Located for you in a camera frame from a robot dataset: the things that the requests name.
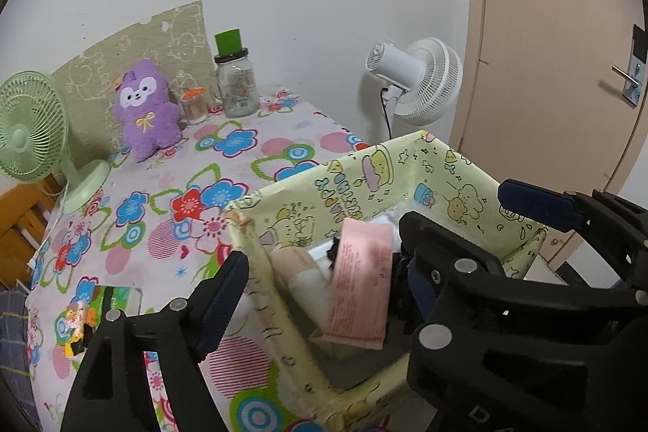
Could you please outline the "cartoon print tissue pack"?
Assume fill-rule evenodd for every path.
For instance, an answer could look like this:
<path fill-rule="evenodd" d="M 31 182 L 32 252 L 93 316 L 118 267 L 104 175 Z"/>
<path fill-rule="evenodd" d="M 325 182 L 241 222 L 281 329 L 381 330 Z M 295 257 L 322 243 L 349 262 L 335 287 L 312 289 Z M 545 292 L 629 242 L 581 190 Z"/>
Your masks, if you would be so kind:
<path fill-rule="evenodd" d="M 97 309 L 83 300 L 72 302 L 55 322 L 57 343 L 68 359 L 85 352 L 98 326 Z"/>

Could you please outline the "green orange tissue pack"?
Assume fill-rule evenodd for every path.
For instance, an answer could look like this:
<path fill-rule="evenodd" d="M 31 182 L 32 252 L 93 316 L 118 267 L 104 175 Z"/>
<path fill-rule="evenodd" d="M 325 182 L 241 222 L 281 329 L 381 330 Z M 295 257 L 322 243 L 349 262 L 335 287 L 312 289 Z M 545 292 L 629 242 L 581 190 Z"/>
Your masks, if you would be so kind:
<path fill-rule="evenodd" d="M 142 305 L 142 292 L 134 287 L 99 287 L 99 313 L 103 318 L 111 309 L 121 310 L 126 316 L 137 316 Z"/>

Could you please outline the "pink pack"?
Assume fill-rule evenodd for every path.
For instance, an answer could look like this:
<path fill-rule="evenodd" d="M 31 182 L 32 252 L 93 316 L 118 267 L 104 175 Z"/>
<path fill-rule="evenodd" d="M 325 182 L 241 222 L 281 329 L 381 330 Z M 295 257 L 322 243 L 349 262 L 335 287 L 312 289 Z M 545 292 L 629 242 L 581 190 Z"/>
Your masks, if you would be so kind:
<path fill-rule="evenodd" d="M 347 218 L 336 254 L 325 342 L 380 350 L 386 338 L 393 228 Z"/>

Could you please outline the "yellow cartoon storage box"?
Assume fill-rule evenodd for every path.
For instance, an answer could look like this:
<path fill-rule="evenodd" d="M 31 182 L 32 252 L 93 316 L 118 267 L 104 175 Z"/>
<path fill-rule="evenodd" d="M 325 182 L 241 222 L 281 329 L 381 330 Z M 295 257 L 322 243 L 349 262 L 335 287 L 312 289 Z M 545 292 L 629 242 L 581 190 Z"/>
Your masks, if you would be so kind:
<path fill-rule="evenodd" d="M 270 357 L 307 416 L 326 431 L 360 431 L 411 396 L 409 355 L 342 389 L 321 370 L 313 343 L 281 286 L 269 255 L 281 247 L 315 248 L 341 232 L 347 218 L 373 220 L 413 206 L 427 218 L 504 261 L 538 253 L 547 230 L 505 211 L 497 181 L 425 130 L 344 153 L 234 201 L 227 211 L 235 249 L 249 260 L 249 294 Z"/>

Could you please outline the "white towel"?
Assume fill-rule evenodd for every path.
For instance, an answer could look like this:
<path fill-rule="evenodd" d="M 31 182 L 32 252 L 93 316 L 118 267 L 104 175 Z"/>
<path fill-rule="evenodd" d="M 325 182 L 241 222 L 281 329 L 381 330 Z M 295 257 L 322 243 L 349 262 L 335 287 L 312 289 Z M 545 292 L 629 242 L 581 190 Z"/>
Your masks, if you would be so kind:
<path fill-rule="evenodd" d="M 269 255 L 276 278 L 318 330 L 330 314 L 330 280 L 301 247 L 281 247 Z"/>

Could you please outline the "black plastic bag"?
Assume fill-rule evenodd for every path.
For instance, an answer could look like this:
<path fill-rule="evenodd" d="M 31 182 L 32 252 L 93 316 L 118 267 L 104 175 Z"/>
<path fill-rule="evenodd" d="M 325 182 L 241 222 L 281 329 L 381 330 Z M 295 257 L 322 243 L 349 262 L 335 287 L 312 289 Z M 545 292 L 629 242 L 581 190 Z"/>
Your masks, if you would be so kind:
<path fill-rule="evenodd" d="M 334 237 L 330 248 L 326 251 L 326 257 L 328 262 L 330 262 L 330 269 L 335 268 L 336 260 L 338 257 L 339 248 L 341 247 L 341 238 Z"/>

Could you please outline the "grey plaid pillow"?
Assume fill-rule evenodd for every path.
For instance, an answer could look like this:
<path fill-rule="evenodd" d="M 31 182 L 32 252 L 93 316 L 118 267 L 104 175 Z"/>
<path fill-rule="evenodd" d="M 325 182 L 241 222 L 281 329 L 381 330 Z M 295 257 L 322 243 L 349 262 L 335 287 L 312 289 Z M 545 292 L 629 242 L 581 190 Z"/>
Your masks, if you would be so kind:
<path fill-rule="evenodd" d="M 22 288 L 1 291 L 1 380 L 30 431 L 42 430 L 28 360 L 28 311 Z"/>

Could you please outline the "beige door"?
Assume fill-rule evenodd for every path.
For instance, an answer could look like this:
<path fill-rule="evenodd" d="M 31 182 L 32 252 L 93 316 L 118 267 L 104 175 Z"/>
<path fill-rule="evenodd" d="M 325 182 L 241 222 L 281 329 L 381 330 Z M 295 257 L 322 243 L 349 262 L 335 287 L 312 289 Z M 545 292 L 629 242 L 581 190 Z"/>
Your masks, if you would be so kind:
<path fill-rule="evenodd" d="M 452 143 L 497 180 L 618 193 L 647 136 L 623 95 L 644 0 L 470 0 Z"/>

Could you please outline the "white standing fan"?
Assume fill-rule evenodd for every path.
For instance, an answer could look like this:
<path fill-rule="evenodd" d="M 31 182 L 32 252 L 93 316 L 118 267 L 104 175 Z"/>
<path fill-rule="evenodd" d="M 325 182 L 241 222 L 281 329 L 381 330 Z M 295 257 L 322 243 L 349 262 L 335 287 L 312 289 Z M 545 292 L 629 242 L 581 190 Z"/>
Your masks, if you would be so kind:
<path fill-rule="evenodd" d="M 377 42 L 366 59 L 366 70 L 382 80 L 381 106 L 389 138 L 393 122 L 411 126 L 438 121 L 456 101 L 463 82 L 463 62 L 441 39 L 425 37 L 406 49 Z"/>

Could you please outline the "purple plush toy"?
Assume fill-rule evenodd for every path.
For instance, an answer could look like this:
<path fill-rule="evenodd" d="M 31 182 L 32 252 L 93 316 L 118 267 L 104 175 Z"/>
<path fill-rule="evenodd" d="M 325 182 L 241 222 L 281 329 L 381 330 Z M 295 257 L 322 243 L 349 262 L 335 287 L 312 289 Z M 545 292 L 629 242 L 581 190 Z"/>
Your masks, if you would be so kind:
<path fill-rule="evenodd" d="M 180 107 L 171 101 L 167 78 L 154 60 L 143 59 L 123 73 L 116 84 L 114 114 L 136 162 L 173 147 L 182 137 Z"/>

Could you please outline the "green desk fan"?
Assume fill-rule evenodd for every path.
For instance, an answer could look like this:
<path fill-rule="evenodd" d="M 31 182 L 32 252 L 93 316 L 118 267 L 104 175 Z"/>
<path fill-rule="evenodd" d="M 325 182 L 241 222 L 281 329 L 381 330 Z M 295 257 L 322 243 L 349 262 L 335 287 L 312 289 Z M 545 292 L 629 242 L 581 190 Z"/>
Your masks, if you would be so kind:
<path fill-rule="evenodd" d="M 1 84 L 1 172 L 20 183 L 35 183 L 55 169 L 62 171 L 65 214 L 89 203 L 110 174 L 108 161 L 100 159 L 78 169 L 69 133 L 66 104 L 51 76 L 25 70 Z"/>

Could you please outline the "toothpick jar with orange lid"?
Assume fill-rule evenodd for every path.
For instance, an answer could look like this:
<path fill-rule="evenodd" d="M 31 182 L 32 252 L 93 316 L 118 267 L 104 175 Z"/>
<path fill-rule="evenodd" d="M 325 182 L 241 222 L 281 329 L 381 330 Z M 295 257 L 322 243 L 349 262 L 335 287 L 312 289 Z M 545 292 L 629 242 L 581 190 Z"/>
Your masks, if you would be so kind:
<path fill-rule="evenodd" d="M 209 116 L 208 101 L 205 99 L 205 90 L 202 87 L 187 89 L 182 93 L 180 103 L 185 119 L 190 125 L 204 122 Z"/>

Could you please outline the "glass jar with green lid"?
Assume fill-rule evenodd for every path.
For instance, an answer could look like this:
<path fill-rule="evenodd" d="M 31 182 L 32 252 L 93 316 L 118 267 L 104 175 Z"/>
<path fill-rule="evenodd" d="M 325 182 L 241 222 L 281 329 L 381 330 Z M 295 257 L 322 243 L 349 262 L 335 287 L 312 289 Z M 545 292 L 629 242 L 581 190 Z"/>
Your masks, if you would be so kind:
<path fill-rule="evenodd" d="M 245 117 L 259 110 L 254 67 L 249 51 L 243 46 L 238 28 L 214 35 L 216 89 L 215 94 L 229 118 Z"/>

